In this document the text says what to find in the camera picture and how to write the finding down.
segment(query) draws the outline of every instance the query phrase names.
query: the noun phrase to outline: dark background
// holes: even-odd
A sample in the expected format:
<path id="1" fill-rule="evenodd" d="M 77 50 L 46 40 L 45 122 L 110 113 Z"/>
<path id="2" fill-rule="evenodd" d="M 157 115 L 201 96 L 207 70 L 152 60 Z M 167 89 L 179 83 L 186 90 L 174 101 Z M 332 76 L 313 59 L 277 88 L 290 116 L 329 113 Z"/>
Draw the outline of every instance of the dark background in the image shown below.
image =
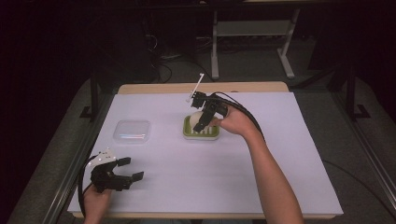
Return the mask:
<path id="1" fill-rule="evenodd" d="M 371 85 L 396 120 L 396 36 L 392 32 L 396 7 L 392 3 L 325 8 L 303 8 L 294 35 L 317 39 L 311 67 L 325 68 L 352 57 L 358 76 Z M 286 14 L 290 9 L 281 11 Z M 82 83 L 96 74 L 103 90 L 112 91 L 122 83 L 154 80 L 151 62 L 156 59 L 146 51 L 143 33 L 147 30 L 193 58 L 195 36 L 211 34 L 210 13 L 196 17 L 197 13 L 158 12 L 143 21 L 144 12 L 103 17 L 78 10 L 73 1 L 1 2 L 1 192 L 6 197 L 0 222 L 7 221 Z M 230 20 L 261 15 L 220 14 Z M 267 11 L 266 15 L 275 18 L 282 13 Z"/>

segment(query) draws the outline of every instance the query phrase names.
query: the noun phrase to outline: white surface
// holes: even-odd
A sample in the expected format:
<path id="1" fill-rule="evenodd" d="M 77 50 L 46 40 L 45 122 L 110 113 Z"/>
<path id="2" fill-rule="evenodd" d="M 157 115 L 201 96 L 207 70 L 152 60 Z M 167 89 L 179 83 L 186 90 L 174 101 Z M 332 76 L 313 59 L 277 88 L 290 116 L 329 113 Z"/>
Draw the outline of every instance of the white surface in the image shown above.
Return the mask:
<path id="1" fill-rule="evenodd" d="M 262 127 L 268 147 L 288 178 L 305 216 L 341 215 L 342 209 L 308 132 L 293 93 L 229 93 Z M 117 175 L 145 172 L 131 189 L 114 192 L 110 213 L 262 214 L 248 148 L 226 131 L 216 141 L 183 137 L 184 118 L 194 111 L 188 94 L 116 95 L 92 155 L 110 147 Z M 122 119 L 146 119 L 150 139 L 142 145 L 119 145 L 112 136 Z M 91 169 L 85 174 L 89 183 Z M 74 195 L 68 208 L 79 212 Z"/>

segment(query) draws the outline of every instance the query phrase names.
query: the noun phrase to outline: floor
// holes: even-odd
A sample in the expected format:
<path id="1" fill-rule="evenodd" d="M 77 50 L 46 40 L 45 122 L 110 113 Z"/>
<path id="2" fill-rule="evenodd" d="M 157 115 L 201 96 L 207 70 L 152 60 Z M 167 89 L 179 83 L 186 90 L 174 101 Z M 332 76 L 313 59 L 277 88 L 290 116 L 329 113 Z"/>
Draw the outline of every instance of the floor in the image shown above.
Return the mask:
<path id="1" fill-rule="evenodd" d="M 218 82 L 284 81 L 292 86 L 312 77 L 318 71 L 307 70 L 315 40 L 295 40 L 288 57 L 296 75 L 287 79 L 276 55 L 282 39 L 250 40 L 233 52 L 219 53 Z M 200 72 L 210 72 L 208 50 L 197 54 L 195 62 L 177 58 L 165 61 L 159 68 L 168 83 L 196 82 Z M 327 76 L 305 89 L 292 90 L 303 113 L 308 130 L 318 148 L 330 180 L 336 190 L 344 214 L 329 220 L 307 220 L 306 223 L 396 223 L 395 204 L 389 200 L 375 167 L 368 156 L 370 150 L 381 161 L 389 179 L 396 180 L 396 125 L 376 101 L 370 87 L 357 80 L 356 104 L 364 105 L 371 117 L 352 122 L 345 113 L 345 91 L 326 89 Z M 203 82 L 211 82 L 205 77 Z M 100 130 L 111 102 L 111 94 L 100 94 L 98 119 L 80 118 L 81 111 L 91 104 L 90 81 L 81 86 L 63 121 L 53 136 L 45 155 L 35 170 L 8 223 L 82 223 L 67 213 L 68 195 L 74 180 L 64 180 L 78 159 L 79 150 L 87 147 L 87 136 Z M 104 223 L 138 223 L 139 220 L 106 219 Z"/>

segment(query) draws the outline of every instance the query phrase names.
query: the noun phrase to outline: clear plastic lid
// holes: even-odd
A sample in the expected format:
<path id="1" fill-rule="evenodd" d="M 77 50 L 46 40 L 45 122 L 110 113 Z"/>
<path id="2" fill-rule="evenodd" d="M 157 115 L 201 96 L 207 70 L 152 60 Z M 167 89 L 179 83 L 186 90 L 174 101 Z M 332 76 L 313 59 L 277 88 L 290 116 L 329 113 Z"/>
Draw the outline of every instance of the clear plastic lid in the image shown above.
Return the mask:
<path id="1" fill-rule="evenodd" d="M 117 124 L 113 138 L 121 144 L 142 144 L 149 140 L 150 123 L 144 119 L 123 119 Z"/>

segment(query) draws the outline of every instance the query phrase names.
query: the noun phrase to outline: forearm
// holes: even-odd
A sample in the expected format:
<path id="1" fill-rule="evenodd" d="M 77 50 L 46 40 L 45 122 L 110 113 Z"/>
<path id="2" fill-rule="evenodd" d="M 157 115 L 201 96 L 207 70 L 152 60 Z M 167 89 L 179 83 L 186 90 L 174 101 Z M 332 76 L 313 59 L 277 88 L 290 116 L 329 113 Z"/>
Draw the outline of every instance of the forearm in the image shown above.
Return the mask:
<path id="1" fill-rule="evenodd" d="M 244 138 L 250 151 L 262 210 L 268 223 L 304 223 L 294 192 L 262 135 L 252 132 Z"/>

